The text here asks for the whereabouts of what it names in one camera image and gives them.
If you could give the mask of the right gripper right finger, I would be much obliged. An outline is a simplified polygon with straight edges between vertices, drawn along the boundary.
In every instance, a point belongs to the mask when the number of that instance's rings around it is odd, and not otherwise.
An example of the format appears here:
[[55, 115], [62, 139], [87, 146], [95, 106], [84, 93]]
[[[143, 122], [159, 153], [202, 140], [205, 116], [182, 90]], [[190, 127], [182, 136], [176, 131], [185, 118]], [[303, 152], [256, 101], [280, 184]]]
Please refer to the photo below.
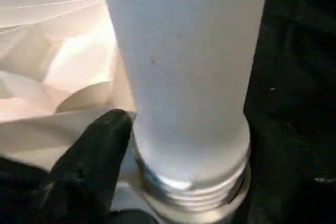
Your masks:
[[272, 120], [252, 122], [248, 223], [335, 223], [335, 164], [318, 171], [308, 142]]

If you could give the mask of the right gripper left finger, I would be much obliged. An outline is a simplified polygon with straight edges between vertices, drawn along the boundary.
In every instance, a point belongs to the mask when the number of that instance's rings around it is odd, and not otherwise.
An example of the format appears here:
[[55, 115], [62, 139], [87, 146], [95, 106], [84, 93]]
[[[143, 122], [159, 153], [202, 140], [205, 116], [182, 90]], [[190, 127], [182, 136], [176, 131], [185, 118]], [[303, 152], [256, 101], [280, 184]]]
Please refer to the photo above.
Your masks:
[[39, 223], [107, 223], [132, 124], [127, 111], [112, 109], [85, 128], [50, 170]]

